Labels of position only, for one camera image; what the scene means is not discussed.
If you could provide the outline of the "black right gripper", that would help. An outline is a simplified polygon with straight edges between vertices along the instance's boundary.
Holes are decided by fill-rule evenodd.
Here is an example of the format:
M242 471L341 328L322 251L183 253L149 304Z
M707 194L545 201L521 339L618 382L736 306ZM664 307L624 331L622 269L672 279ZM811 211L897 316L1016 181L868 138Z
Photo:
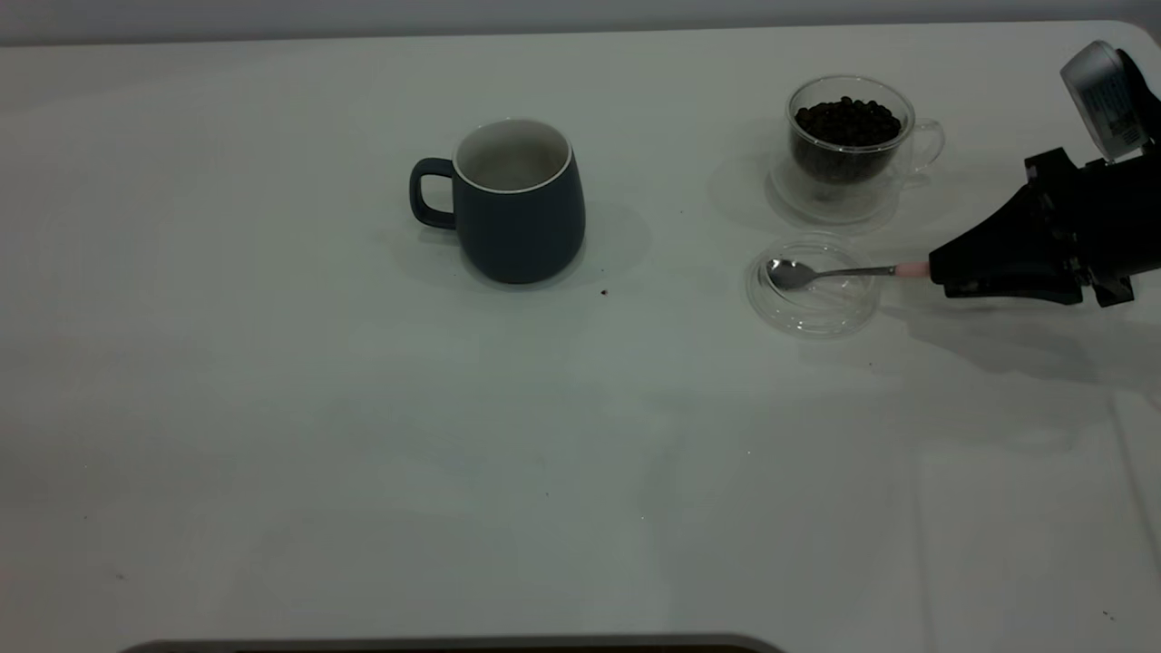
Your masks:
M1160 157L1077 166L1065 150L1025 162L1027 185L929 256L946 297L1062 306L1089 287L1103 308L1135 300L1132 277L1160 268Z

